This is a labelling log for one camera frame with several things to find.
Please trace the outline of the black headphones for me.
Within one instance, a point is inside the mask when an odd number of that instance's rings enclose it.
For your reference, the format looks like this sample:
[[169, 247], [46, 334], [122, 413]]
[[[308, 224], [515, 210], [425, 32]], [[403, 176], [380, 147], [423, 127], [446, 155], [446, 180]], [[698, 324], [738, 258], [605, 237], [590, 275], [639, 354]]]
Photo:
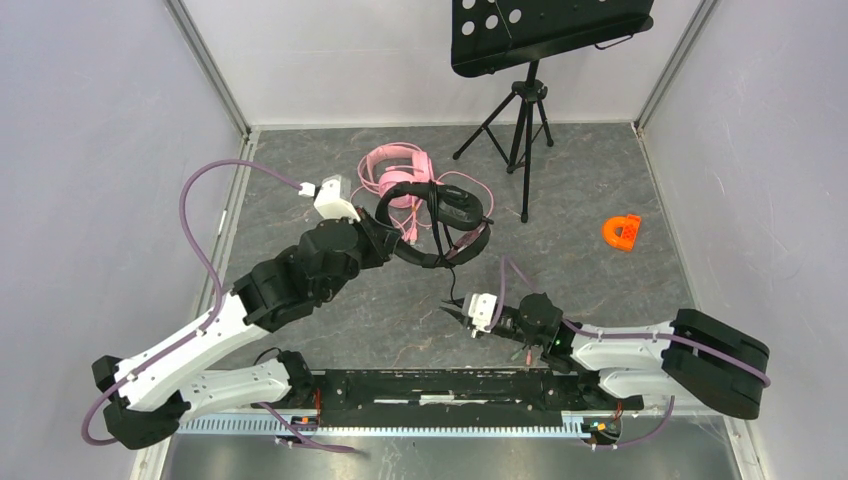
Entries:
[[398, 183], [381, 196], [375, 219], [390, 226], [390, 203], [405, 196], [424, 202], [437, 251], [425, 253], [400, 239], [394, 252], [398, 258], [425, 269], [450, 269], [475, 259], [488, 246], [493, 221], [484, 214], [477, 196], [454, 185], [434, 181]]

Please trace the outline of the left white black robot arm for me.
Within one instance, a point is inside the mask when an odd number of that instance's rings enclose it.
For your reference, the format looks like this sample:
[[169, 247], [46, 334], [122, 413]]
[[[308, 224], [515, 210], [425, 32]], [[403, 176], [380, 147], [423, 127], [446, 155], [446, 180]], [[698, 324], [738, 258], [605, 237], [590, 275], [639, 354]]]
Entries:
[[315, 380], [303, 356], [282, 351], [261, 364], [211, 371], [228, 354], [303, 319], [364, 270], [390, 259], [400, 234], [366, 211], [358, 221], [323, 220], [275, 258], [258, 263], [213, 307], [166, 340], [133, 357], [92, 365], [97, 402], [110, 436], [139, 450], [191, 420], [234, 407], [283, 401], [302, 407]]

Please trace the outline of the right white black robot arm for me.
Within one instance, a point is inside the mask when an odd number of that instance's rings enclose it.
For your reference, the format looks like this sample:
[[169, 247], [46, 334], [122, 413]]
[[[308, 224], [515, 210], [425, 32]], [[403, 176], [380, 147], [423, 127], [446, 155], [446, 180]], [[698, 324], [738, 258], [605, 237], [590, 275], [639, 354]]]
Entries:
[[602, 408], [613, 399], [645, 396], [690, 398], [722, 415], [756, 420], [770, 350], [762, 341], [697, 309], [647, 326], [600, 327], [566, 318], [545, 293], [516, 307], [494, 294], [447, 300], [442, 311], [474, 337], [494, 335], [541, 350], [541, 360], [561, 373], [584, 374], [580, 400]]

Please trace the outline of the pink headphones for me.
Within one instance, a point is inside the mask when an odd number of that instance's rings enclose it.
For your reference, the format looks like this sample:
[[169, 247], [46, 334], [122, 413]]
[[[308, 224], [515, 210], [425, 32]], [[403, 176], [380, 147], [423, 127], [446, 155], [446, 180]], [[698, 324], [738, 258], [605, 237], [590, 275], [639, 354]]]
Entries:
[[357, 166], [361, 186], [378, 196], [398, 183], [435, 180], [429, 155], [405, 142], [380, 145], [364, 155]]

